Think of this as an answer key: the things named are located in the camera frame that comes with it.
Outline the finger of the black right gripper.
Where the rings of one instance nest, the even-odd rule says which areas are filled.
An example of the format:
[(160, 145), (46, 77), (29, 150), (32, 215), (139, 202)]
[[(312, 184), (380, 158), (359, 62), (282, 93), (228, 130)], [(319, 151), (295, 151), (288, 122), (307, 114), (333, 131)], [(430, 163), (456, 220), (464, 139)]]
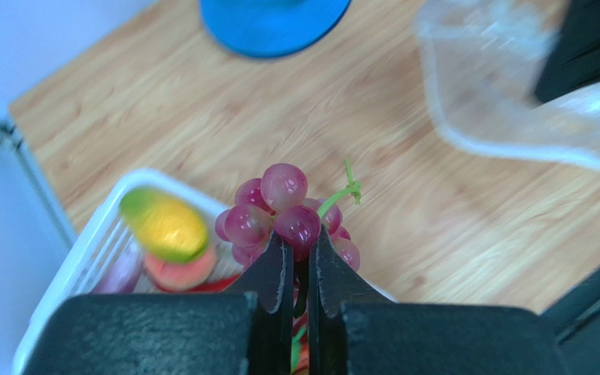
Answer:
[(547, 103), (600, 82), (600, 0), (571, 1), (533, 95)]

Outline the red toy grape bunch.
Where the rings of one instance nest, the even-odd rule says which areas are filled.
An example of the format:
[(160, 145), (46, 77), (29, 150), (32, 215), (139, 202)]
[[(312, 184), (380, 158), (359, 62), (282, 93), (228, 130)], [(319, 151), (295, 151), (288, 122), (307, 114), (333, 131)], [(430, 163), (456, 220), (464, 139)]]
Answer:
[(321, 230), (327, 230), (337, 254), (355, 271), (361, 266), (360, 251), (342, 226), (338, 201), (348, 196), (361, 203), (361, 183), (345, 160), (347, 184), (329, 198), (309, 198), (309, 182), (302, 170), (288, 163), (273, 164), (261, 178), (245, 181), (235, 193), (235, 206), (218, 215), (214, 230), (230, 242), (234, 258), (250, 266), (266, 247), (271, 234), (279, 235), (293, 250), (299, 264), (308, 259)]

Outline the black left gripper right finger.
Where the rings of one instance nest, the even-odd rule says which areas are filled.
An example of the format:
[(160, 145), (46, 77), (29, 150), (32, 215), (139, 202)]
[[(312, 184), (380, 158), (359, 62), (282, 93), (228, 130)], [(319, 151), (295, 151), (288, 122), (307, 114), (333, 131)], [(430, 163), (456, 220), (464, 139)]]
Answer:
[(565, 374), (552, 331), (527, 309), (393, 302), (323, 231), (309, 254), (312, 374)]

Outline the clear dotted zip top bag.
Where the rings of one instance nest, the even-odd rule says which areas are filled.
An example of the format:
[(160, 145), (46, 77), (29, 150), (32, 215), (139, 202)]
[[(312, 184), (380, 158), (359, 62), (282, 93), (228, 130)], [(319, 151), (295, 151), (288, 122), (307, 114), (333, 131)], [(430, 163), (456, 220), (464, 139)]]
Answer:
[(436, 131), (476, 155), (600, 172), (600, 82), (533, 95), (571, 1), (428, 1), (414, 31)]

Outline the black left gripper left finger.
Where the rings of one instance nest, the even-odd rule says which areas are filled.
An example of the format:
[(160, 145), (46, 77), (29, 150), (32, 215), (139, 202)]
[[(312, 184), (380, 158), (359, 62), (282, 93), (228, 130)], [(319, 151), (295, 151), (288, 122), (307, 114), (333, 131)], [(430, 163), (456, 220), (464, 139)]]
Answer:
[(26, 374), (289, 374), (293, 256), (277, 234), (220, 293), (79, 295), (45, 324)]

